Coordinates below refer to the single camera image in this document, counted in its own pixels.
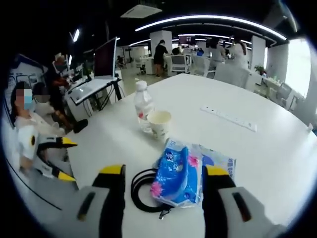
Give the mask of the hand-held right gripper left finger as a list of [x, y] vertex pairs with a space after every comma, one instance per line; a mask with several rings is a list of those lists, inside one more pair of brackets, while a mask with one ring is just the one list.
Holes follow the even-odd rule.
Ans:
[[59, 220], [60, 238], [121, 238], [125, 165], [104, 167], [91, 186], [78, 190]]

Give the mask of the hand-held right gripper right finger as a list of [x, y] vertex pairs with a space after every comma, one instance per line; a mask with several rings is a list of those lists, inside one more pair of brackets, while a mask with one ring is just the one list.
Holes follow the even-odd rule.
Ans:
[[265, 215], [264, 205], [237, 187], [221, 167], [203, 166], [203, 203], [207, 238], [282, 238], [286, 228]]

